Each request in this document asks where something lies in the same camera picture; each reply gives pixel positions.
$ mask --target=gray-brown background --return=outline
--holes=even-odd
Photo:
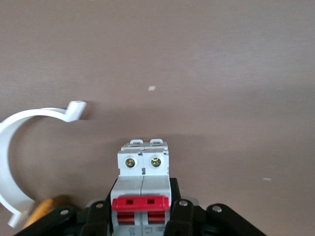
[[[11,169],[38,201],[104,197],[120,147],[162,138],[183,195],[314,235],[314,73],[313,0],[0,1],[0,119],[89,102],[15,136]]]

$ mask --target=white c-shaped clamp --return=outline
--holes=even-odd
[[[65,122],[73,122],[80,118],[85,105],[86,102],[83,101],[71,101],[66,110],[41,108],[22,111],[0,123],[0,202],[13,213],[8,222],[11,227],[16,227],[34,204],[34,200],[29,198],[16,184],[10,171],[8,152],[14,133],[23,123],[34,116],[55,117]]]

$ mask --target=screw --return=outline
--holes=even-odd
[[[68,213],[69,213],[69,210],[65,209],[60,212],[60,215],[67,215]]]
[[[157,157],[152,158],[151,164],[152,164],[154,167],[158,167],[158,166],[161,164],[161,160],[160,160],[159,158],[157,158]]]
[[[185,200],[181,200],[181,201],[179,202],[179,205],[181,205],[181,206],[183,206],[183,207],[186,207],[186,206],[188,206],[188,202],[185,201]]]
[[[125,163],[130,168],[134,167],[134,165],[135,165],[135,162],[134,162],[134,160],[132,158],[128,158]]]
[[[219,206],[213,206],[213,207],[212,207],[212,210],[215,211],[215,212],[217,212],[217,213],[222,212],[222,208],[219,207]]]
[[[103,203],[99,203],[99,204],[96,205],[96,208],[102,208],[103,206],[104,206]]]

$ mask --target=white mounting clip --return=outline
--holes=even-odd
[[[9,147],[16,130],[34,116],[47,116],[65,122],[78,120],[86,102],[71,101],[67,109],[41,108],[11,115],[0,123],[0,202],[13,213],[8,224],[16,227],[31,210],[34,200],[29,198],[16,184],[9,167]]]

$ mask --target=white circuit breaker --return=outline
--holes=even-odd
[[[167,143],[131,140],[118,153],[118,168],[111,191],[114,236],[163,236],[171,206]]]

